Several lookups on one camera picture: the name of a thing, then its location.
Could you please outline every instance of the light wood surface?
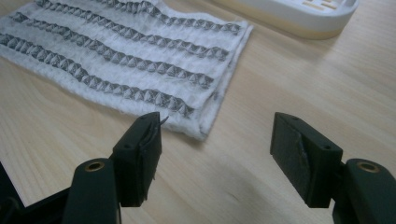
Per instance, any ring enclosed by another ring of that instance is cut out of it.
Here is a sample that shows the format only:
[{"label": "light wood surface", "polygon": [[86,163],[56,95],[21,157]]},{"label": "light wood surface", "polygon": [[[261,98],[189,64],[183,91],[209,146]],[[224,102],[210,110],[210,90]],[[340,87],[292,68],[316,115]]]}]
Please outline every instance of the light wood surface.
[{"label": "light wood surface", "polygon": [[[27,0],[2,0],[7,15]],[[332,223],[309,209],[269,154],[274,113],[304,119],[344,150],[396,175],[396,5],[361,4],[339,36],[301,39],[210,1],[166,0],[184,12],[255,28],[204,142],[163,130],[148,201],[123,223]],[[0,59],[0,159],[26,205],[70,186],[106,158],[135,118],[87,102]]]}]

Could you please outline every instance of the striped towel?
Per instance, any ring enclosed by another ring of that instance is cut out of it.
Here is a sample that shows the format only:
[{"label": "striped towel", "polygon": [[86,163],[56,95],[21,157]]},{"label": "striped towel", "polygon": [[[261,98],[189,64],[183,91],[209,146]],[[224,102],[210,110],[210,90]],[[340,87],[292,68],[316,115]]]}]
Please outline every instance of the striped towel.
[{"label": "striped towel", "polygon": [[252,27],[162,0],[35,0],[0,19],[0,55],[101,105],[205,140]]}]

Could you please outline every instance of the white plastic container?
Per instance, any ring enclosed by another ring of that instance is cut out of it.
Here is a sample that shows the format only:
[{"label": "white plastic container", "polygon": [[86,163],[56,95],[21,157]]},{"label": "white plastic container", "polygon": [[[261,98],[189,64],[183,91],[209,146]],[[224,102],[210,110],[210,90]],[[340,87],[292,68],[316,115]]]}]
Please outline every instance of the white plastic container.
[{"label": "white plastic container", "polygon": [[212,0],[300,37],[339,35],[359,0]]}]

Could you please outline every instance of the screw hole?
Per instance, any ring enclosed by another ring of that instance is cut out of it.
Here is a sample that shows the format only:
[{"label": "screw hole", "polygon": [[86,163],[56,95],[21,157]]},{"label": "screw hole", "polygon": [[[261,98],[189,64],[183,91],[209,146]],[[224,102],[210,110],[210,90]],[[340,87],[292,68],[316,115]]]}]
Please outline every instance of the screw hole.
[{"label": "screw hole", "polygon": [[358,167],[361,168],[363,171],[374,174],[379,172],[378,166],[365,161],[358,162]]},{"label": "screw hole", "polygon": [[94,161],[85,167],[86,172],[95,172],[105,167],[102,161]]}]

